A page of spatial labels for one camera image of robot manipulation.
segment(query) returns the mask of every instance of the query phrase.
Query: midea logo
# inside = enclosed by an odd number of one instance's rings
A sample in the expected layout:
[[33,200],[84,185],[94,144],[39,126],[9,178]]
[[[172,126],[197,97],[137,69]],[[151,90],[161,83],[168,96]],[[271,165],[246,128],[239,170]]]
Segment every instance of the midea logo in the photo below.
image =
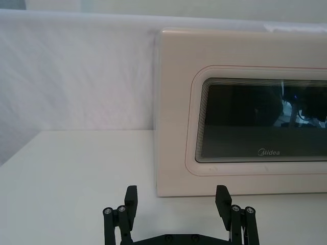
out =
[[265,148],[261,148],[258,150],[258,156],[271,156],[271,155],[280,155],[280,152],[276,152],[274,150],[267,150]]

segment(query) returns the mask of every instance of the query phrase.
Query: cream microwave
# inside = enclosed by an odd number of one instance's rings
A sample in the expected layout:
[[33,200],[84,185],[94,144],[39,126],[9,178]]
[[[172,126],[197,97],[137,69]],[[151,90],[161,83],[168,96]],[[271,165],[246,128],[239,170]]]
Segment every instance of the cream microwave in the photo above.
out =
[[159,196],[327,191],[327,36],[165,29]]

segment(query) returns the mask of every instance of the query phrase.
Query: white tabletop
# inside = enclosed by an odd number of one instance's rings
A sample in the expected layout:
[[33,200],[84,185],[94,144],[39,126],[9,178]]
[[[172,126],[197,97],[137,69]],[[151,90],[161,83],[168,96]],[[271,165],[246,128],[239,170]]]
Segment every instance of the white tabletop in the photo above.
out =
[[[0,244],[103,245],[102,210],[123,204],[128,185],[138,187],[134,241],[227,239],[214,197],[156,196],[152,131],[66,131],[40,133],[0,167]],[[327,194],[232,199],[256,209],[261,244],[327,243]]]

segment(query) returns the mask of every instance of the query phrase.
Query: bolt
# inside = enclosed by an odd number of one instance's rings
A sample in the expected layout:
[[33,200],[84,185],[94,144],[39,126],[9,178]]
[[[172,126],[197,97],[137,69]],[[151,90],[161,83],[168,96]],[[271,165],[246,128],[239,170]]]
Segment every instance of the bolt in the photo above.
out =
[[233,206],[232,209],[233,209],[235,212],[240,211],[240,209],[239,209],[237,206]]
[[124,212],[125,210],[126,210],[126,208],[125,208],[124,206],[122,206],[122,207],[120,207],[120,208],[118,209],[119,212]]
[[172,235],[166,235],[165,236],[165,241],[166,242],[172,242],[172,240],[173,240],[173,236]]
[[254,213],[254,210],[252,208],[247,208],[246,211],[248,211],[249,213]]
[[198,241],[200,240],[200,237],[199,237],[198,235],[192,235],[192,236],[191,236],[191,240],[192,240],[193,242],[198,242]]
[[104,210],[104,213],[105,213],[105,214],[110,214],[110,213],[111,213],[111,209],[110,209],[110,208],[105,209],[105,210]]

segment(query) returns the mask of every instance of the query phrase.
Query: microwave window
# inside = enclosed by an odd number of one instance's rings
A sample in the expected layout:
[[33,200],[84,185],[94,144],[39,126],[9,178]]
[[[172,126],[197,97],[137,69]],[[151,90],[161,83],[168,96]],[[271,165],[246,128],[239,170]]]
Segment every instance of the microwave window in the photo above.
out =
[[326,161],[327,81],[210,78],[195,159]]

